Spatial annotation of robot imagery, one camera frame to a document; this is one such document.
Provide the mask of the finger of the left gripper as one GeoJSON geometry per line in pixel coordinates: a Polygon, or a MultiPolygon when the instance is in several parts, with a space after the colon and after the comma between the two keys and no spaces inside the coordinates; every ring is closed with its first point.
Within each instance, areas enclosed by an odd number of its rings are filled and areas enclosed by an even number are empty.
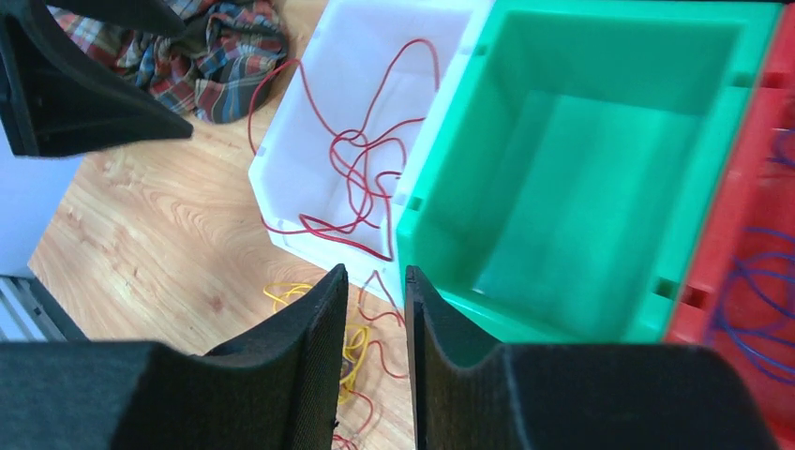
{"type": "Polygon", "coordinates": [[[1,121],[17,157],[72,157],[193,126],[87,56],[49,1],[1,4],[1,121]]]}
{"type": "Polygon", "coordinates": [[[49,0],[49,6],[126,29],[175,37],[184,21],[160,0],[49,0]]]}

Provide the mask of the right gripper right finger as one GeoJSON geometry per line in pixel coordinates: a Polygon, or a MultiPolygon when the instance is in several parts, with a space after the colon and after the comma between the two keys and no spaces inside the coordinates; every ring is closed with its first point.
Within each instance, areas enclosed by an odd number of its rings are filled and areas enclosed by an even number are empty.
{"type": "Polygon", "coordinates": [[[677,344],[505,343],[405,274],[420,449],[774,449],[740,376],[677,344]]]}

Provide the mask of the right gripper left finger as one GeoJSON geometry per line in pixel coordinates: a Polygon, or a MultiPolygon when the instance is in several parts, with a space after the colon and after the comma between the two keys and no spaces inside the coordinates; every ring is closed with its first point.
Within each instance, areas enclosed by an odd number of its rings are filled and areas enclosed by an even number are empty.
{"type": "Polygon", "coordinates": [[[156,341],[5,343],[5,449],[327,449],[349,299],[337,265],[202,355],[156,341]]]}

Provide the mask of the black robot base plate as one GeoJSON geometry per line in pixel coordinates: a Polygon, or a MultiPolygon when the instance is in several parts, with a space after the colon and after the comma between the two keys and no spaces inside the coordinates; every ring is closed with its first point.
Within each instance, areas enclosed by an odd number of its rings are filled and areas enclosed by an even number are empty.
{"type": "Polygon", "coordinates": [[[1,341],[86,341],[83,330],[36,278],[1,276],[1,341]]]}

